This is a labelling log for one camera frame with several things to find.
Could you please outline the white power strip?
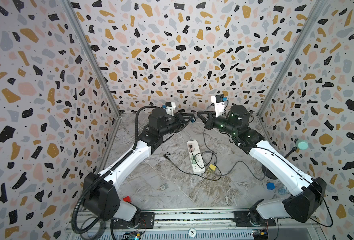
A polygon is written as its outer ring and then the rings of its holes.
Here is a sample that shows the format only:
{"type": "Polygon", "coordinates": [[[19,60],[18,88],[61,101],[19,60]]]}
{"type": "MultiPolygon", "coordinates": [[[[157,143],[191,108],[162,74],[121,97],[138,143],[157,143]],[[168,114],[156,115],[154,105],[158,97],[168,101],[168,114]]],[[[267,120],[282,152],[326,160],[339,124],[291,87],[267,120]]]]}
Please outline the white power strip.
{"type": "Polygon", "coordinates": [[[200,150],[198,142],[197,141],[188,141],[187,148],[188,148],[189,157],[190,157],[190,161],[191,161],[191,165],[192,165],[192,169],[193,169],[194,174],[197,174],[197,175],[203,174],[205,172],[205,163],[202,159],[201,150],[200,150]],[[193,152],[190,151],[189,145],[193,146],[193,152]],[[192,158],[194,158],[197,161],[196,165],[192,164],[192,158]]]}

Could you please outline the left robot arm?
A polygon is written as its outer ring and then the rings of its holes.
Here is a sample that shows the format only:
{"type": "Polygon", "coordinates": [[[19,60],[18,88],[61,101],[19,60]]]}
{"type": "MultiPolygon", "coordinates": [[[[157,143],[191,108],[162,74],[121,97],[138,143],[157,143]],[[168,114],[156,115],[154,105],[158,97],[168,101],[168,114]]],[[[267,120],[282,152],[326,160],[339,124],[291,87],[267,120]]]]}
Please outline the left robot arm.
{"type": "Polygon", "coordinates": [[[130,227],[140,223],[140,208],[125,202],[118,196],[117,190],[135,168],[165,142],[164,136],[182,131],[195,121],[190,113],[171,114],[163,107],[149,106],[149,122],[142,131],[135,125],[133,146],[118,160],[98,174],[89,173],[84,179],[83,192],[73,210],[71,226],[74,233],[82,235],[95,224],[103,226],[106,221],[118,219],[127,222],[130,227]],[[80,207],[92,212],[96,219],[85,227],[78,227],[77,216],[80,207]]]}

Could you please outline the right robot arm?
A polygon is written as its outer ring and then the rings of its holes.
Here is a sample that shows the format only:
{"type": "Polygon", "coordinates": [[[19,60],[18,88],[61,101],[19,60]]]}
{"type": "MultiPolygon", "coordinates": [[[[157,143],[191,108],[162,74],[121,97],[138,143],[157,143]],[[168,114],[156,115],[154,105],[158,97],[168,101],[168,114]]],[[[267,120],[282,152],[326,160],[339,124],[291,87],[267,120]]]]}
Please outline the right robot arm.
{"type": "Polygon", "coordinates": [[[322,204],[327,203],[324,198],[326,182],[295,167],[263,135],[253,130],[249,126],[250,113],[245,107],[233,105],[227,117],[214,111],[201,111],[197,115],[207,130],[215,128],[229,134],[238,148],[259,161],[289,191],[287,198],[259,200],[250,207],[248,216],[252,225],[260,226],[270,218],[292,218],[305,223],[322,204]]]}

